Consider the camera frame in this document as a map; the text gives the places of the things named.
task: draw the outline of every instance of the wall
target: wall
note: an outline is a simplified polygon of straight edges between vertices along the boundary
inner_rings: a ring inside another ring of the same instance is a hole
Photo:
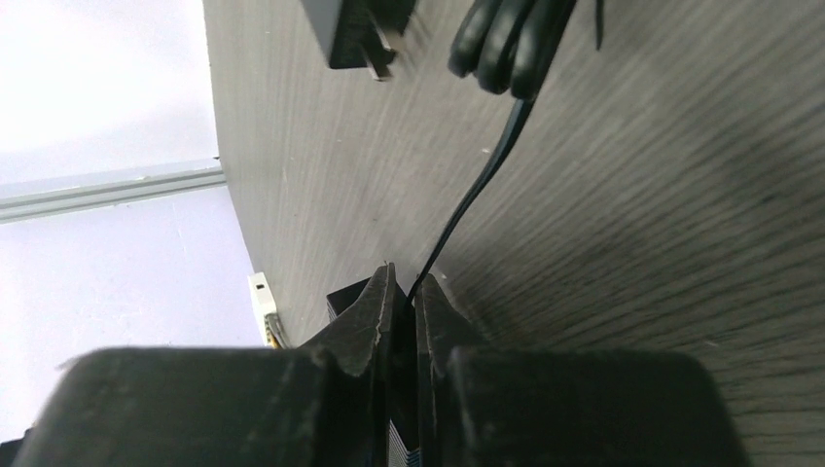
[[[759,466],[825,465],[825,9],[580,1],[513,154],[437,263],[498,345],[699,358]],[[384,261],[409,286],[512,99],[418,0],[394,80],[325,68],[301,2],[205,2],[221,161],[287,332]]]
[[[0,185],[218,156],[198,0],[0,0]]]
[[[0,440],[92,349],[261,345],[250,273],[226,188],[0,226]]]

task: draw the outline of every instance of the power adapter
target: power adapter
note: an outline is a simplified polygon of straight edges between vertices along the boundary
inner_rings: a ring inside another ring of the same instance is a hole
[[[404,48],[415,0],[302,0],[327,65],[368,68],[373,78],[392,77],[387,65]]]

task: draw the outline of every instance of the power plug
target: power plug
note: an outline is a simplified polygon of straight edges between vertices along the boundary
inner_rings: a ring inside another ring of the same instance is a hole
[[[404,48],[415,0],[302,0],[327,65],[368,68],[373,78],[392,77],[388,65]]]

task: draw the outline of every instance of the gray trim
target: gray trim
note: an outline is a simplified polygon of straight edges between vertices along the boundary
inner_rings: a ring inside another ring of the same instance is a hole
[[[0,224],[226,185],[221,167],[0,200]]]

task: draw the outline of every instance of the wood grain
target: wood grain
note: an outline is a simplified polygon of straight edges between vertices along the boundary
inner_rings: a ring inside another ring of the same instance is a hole
[[[419,0],[377,84],[295,0],[206,0],[222,161],[293,341],[325,294],[412,284],[512,104],[446,68]],[[501,345],[697,356],[759,466],[825,465],[825,2],[580,2],[511,158],[435,273]]]

